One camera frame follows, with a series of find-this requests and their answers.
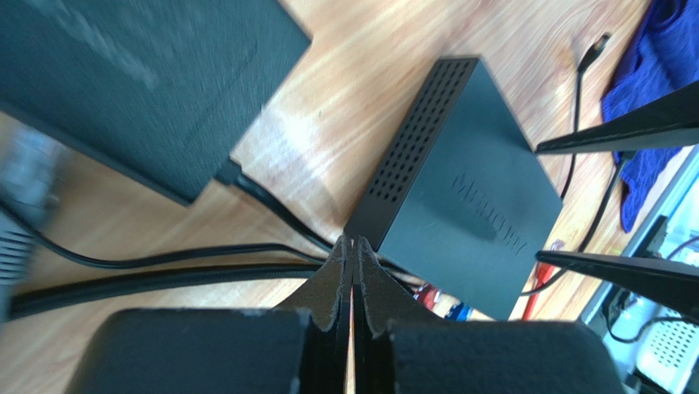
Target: black box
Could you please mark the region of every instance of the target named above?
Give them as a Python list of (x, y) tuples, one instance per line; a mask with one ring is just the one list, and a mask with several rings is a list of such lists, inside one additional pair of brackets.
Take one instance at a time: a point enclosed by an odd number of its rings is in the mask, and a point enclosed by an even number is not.
[(509, 317), (562, 203), (483, 62), (432, 68), (350, 218), (380, 256)]
[(0, 111), (191, 204), (309, 44), (277, 0), (3, 0)]

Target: light wood grain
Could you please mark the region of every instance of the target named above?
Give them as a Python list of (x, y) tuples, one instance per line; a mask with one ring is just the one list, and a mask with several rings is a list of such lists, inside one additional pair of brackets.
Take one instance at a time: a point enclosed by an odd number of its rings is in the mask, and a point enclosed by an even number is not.
[[(577, 61), (613, 34), (585, 78), (582, 125), (601, 121), (599, 99), (648, 0), (287, 0), (313, 45), (232, 156), (328, 240), (335, 240), (434, 61), (483, 56), (532, 145), (571, 130)], [(0, 122), (7, 132), (7, 120)], [(682, 158), (673, 161), (671, 175)], [(543, 157), (563, 185), (568, 157)], [(611, 174), (609, 154), (581, 155), (551, 238), (574, 249)], [(590, 251), (618, 253), (617, 190)], [(191, 208), (76, 154), (48, 234), (83, 254), (123, 259), (203, 245), (278, 241), (320, 253), (260, 204), (211, 184)], [(283, 254), (179, 264), (292, 261)], [(21, 291), (112, 275), (42, 250)], [(9, 323), (0, 336), (2, 392), (62, 392), (86, 342), (112, 312), (134, 306), (271, 306), (300, 281), (246, 282), (133, 295)], [(574, 319), (598, 282), (569, 274), (545, 293), (536, 318)], [(521, 314), (523, 305), (513, 313)]]

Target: white plastic vent grille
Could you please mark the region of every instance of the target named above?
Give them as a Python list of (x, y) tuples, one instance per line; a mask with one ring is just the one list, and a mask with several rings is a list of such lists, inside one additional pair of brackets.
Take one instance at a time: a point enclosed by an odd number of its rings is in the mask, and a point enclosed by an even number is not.
[[(658, 316), (679, 317), (663, 308)], [(687, 386), (692, 366), (699, 357), (699, 328), (686, 323), (658, 323), (638, 353), (637, 368), (671, 393)]]
[(470, 59), (449, 59), (434, 66), (369, 186), (369, 195), (389, 203), (403, 198), (464, 89), (471, 64)]

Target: blue cloth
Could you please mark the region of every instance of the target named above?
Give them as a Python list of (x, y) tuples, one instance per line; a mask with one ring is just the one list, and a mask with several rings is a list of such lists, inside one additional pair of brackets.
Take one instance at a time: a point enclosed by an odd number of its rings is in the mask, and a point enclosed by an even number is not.
[[(610, 121), (695, 80), (699, 80), (699, 0), (655, 0), (602, 99), (602, 116)], [(642, 150), (622, 171), (628, 187), (621, 207), (626, 232), (632, 230), (658, 175), (679, 150)], [(618, 163), (620, 154), (614, 158)]]

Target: blue connector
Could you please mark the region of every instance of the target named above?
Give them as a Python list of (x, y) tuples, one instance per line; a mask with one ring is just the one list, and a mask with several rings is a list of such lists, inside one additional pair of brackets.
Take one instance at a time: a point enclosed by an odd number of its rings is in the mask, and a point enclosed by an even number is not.
[(473, 313), (473, 308), (462, 302), (458, 305), (452, 306), (451, 309), (449, 309), (449, 313), (444, 317), (444, 320), (465, 322), (471, 317), (471, 313)]

